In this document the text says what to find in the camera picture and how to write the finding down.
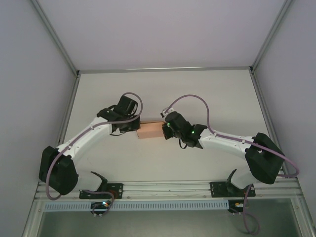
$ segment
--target metal frame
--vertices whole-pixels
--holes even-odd
[[[210,180],[199,181],[150,181],[150,182],[122,182],[124,183],[122,199],[117,201],[158,201],[158,200],[234,200],[239,197],[212,197]],[[297,179],[278,178],[273,185],[263,183],[254,184],[255,197],[249,199],[302,198],[303,193]],[[49,201],[45,193],[45,184],[40,183],[34,200]],[[79,199],[79,190],[62,196],[57,201],[87,201]]]
[[[285,0],[251,68],[256,70],[295,0]]]
[[[261,107],[262,115],[266,123],[266,127],[269,133],[269,136],[275,144],[280,147],[279,142],[277,140],[277,135],[273,127],[273,123],[267,108],[267,104],[265,102],[265,99],[262,94],[262,90],[260,88],[260,85],[258,83],[258,79],[256,77],[256,73],[254,70],[249,70],[253,86],[255,88],[257,98]],[[283,171],[284,173],[288,173],[288,169],[286,165],[283,165]],[[316,236],[316,230],[315,226],[312,221],[312,217],[310,215],[310,212],[307,208],[306,201],[304,199],[304,196],[302,198],[294,197],[291,198],[294,214],[296,216],[296,220],[299,226],[299,229],[302,233],[302,235],[305,237],[315,237]]]
[[[209,68],[199,68],[200,70],[209,70]],[[197,68],[184,68],[181,71],[196,71]],[[160,71],[180,71],[179,68],[170,69],[137,69],[124,70],[124,72],[160,72]],[[258,97],[258,101],[262,110],[262,114],[268,129],[271,139],[277,142],[277,136],[273,128],[270,114],[267,110],[265,100],[262,96],[261,88],[258,84],[255,73],[249,70],[252,78],[253,86]],[[74,89],[70,96],[67,111],[64,116],[63,124],[60,130],[60,142],[63,142],[67,130],[71,110],[76,97],[77,88],[79,85],[79,78],[74,84]],[[117,201],[157,201],[157,200],[221,200],[223,198],[212,198],[210,194],[210,180],[207,181],[159,181],[159,182],[122,182],[124,183],[123,198]],[[34,202],[32,204],[31,212],[25,227],[23,237],[36,236],[39,232],[40,222],[42,219],[42,211],[44,204],[49,201],[45,195],[44,183],[39,183],[35,194]],[[303,236],[315,237],[315,229],[312,224],[312,219],[307,209],[302,190],[297,179],[283,179],[278,178],[275,184],[266,185],[263,183],[255,184],[256,197],[249,199],[276,199],[289,198],[293,205],[293,214],[296,216],[298,229]],[[79,191],[72,191],[66,196],[62,196],[60,202],[86,202],[87,200],[79,199]]]
[[[109,70],[82,70],[82,74],[96,73],[145,73],[145,72],[183,72],[183,71],[213,71],[213,70],[249,70],[245,67],[177,67],[177,68],[131,68],[131,69],[109,69]]]
[[[115,201],[112,211],[228,210],[228,200]],[[43,212],[92,211],[90,201],[49,201]]]
[[[65,59],[68,67],[70,68],[70,70],[73,72],[73,74],[76,77],[78,75],[78,71],[77,71],[75,65],[73,64],[71,58],[69,57],[67,51],[65,50],[63,44],[61,43],[61,41],[60,41],[56,31],[54,30],[51,22],[49,21],[48,17],[46,16],[42,6],[40,5],[40,3],[37,0],[30,0],[30,2],[32,3],[32,5],[33,5],[36,13],[38,14],[40,20],[44,24],[49,35],[51,36],[51,39],[56,44],[57,48],[59,49],[60,53],[62,54],[63,58]]]

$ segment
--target black joint housing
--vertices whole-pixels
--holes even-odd
[[[165,139],[176,137],[181,139],[181,141],[189,147],[198,147],[202,149],[198,140],[201,138],[201,133],[207,128],[205,125],[191,125],[176,111],[169,113],[165,117],[165,121],[167,124],[162,126]]]
[[[137,107],[138,103],[135,100],[123,95],[117,105],[102,109],[97,113],[97,117],[102,117],[110,122],[129,120],[136,117],[135,112]],[[136,131],[140,128],[140,117],[132,122],[112,124],[112,132],[118,128],[120,132]]]
[[[39,179],[46,183],[48,169],[59,154],[53,147],[46,147],[41,156]],[[70,193],[78,182],[78,175],[71,156],[61,155],[53,167],[49,178],[49,186],[61,195]]]
[[[258,133],[254,138],[254,143],[269,148],[282,155],[283,152],[264,133]],[[265,184],[273,184],[283,165],[284,160],[268,151],[261,150],[253,145],[246,150],[245,158],[252,175]]]

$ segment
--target wooden block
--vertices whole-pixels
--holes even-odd
[[[141,124],[154,123],[154,122],[162,122],[162,123],[164,123],[164,121],[162,121],[162,120],[146,120],[146,121],[140,121]]]
[[[139,139],[163,137],[162,125],[164,122],[141,123],[137,130]]]

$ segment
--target glass panel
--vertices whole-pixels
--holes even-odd
[[[301,236],[288,199],[250,200],[248,210],[260,222],[259,236]],[[248,219],[251,229],[255,222]],[[228,211],[113,211],[104,217],[90,212],[46,212],[39,237],[245,237],[242,216]]]

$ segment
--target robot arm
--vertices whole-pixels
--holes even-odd
[[[259,181],[266,184],[274,183],[283,159],[247,143],[260,144],[282,154],[267,135],[258,133],[256,137],[242,137],[217,131],[212,133],[205,125],[191,125],[172,108],[168,112],[162,112],[161,115],[166,121],[162,127],[165,139],[176,137],[189,147],[220,149],[247,161],[248,167],[235,169],[229,175],[226,181],[229,193],[242,190]]]
[[[57,148],[44,149],[41,158],[39,179],[46,182],[49,175],[49,186],[66,195],[73,189],[96,191],[107,180],[94,172],[76,171],[84,153],[101,138],[120,130],[121,133],[140,128],[140,117],[136,116],[138,103],[123,95],[117,105],[101,110],[97,117],[78,135]]]

